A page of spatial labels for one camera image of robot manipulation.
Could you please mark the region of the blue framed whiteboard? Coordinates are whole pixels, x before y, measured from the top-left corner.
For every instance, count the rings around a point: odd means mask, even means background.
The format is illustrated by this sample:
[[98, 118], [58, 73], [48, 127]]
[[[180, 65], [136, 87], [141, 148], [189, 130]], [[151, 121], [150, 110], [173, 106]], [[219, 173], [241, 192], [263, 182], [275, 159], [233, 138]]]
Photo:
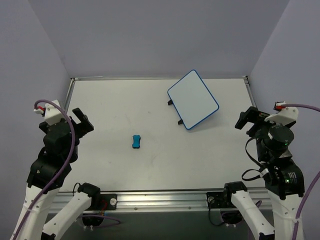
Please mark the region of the blue framed whiteboard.
[[194, 69], [173, 84], [167, 90], [167, 95], [187, 130], [193, 129], [220, 109], [214, 95]]

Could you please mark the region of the blue whiteboard eraser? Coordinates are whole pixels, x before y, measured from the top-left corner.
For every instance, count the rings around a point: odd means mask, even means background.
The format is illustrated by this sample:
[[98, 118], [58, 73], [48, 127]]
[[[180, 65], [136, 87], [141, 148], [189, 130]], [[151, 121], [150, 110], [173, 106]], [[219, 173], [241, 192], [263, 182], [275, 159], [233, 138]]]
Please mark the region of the blue whiteboard eraser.
[[141, 136], [138, 134], [135, 134], [132, 136], [132, 148], [133, 149], [139, 149], [141, 147]]

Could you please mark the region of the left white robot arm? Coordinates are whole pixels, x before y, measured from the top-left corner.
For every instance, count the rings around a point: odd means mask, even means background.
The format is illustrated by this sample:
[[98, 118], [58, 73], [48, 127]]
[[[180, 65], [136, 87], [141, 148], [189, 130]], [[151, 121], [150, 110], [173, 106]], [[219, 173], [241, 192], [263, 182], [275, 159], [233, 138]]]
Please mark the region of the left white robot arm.
[[11, 239], [59, 240], [71, 224], [87, 209], [101, 203], [99, 187], [82, 183], [72, 199], [50, 221], [46, 221], [54, 198], [71, 172], [71, 163], [78, 159], [80, 138], [94, 130], [88, 117], [79, 108], [73, 110], [79, 123], [59, 116], [39, 128], [45, 133], [44, 146], [32, 163], [27, 178], [23, 207]]

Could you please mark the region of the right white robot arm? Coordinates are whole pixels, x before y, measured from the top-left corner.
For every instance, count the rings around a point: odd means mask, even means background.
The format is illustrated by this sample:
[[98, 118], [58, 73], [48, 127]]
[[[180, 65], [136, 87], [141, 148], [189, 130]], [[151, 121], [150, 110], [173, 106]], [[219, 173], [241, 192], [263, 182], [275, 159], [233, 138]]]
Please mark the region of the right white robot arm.
[[273, 223], [261, 213], [252, 200], [243, 178], [224, 185], [223, 203], [240, 212], [256, 240], [304, 239], [301, 215], [298, 213], [305, 195], [304, 176], [293, 160], [289, 145], [294, 140], [291, 127], [299, 111], [285, 102], [274, 105], [275, 114], [249, 107], [239, 115], [235, 128], [241, 130], [247, 123], [252, 127], [246, 132], [256, 142], [257, 159], [250, 159], [258, 166], [258, 175], [252, 180], [263, 179], [271, 202]]

